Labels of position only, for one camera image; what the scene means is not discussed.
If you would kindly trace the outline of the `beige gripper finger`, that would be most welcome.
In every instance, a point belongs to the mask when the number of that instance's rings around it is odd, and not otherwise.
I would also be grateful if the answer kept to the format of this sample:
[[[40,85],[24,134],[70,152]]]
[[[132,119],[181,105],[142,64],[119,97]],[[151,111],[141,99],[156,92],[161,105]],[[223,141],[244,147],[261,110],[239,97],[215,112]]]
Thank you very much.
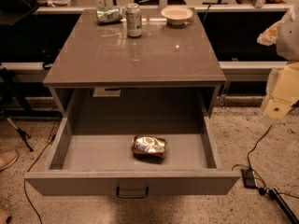
[[[299,62],[288,61],[268,76],[261,110],[267,122],[283,119],[299,101]]]
[[[280,24],[281,21],[273,23],[270,27],[268,27],[263,33],[261,33],[258,36],[257,42],[264,46],[275,45],[277,43],[278,28]]]

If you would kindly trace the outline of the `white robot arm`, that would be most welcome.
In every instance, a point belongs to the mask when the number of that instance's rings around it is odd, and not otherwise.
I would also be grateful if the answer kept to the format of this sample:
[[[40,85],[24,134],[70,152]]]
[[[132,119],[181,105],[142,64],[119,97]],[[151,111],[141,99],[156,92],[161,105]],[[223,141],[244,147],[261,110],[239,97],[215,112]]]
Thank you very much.
[[[299,7],[290,8],[280,21],[257,38],[261,45],[275,45],[278,56],[287,60],[268,76],[261,109],[266,119],[283,119],[299,101]]]

